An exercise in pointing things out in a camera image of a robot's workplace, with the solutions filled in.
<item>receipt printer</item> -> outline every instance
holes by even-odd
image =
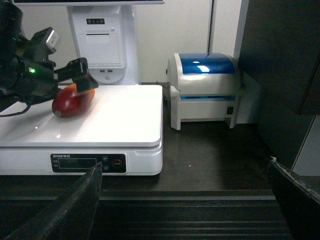
[[[171,127],[181,122],[225,121],[237,124],[241,77],[231,56],[222,53],[175,53],[168,60]]]

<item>white printer body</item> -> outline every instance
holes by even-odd
[[[222,53],[175,53],[168,60],[171,127],[181,122],[226,121],[237,124],[241,76],[231,56]]]

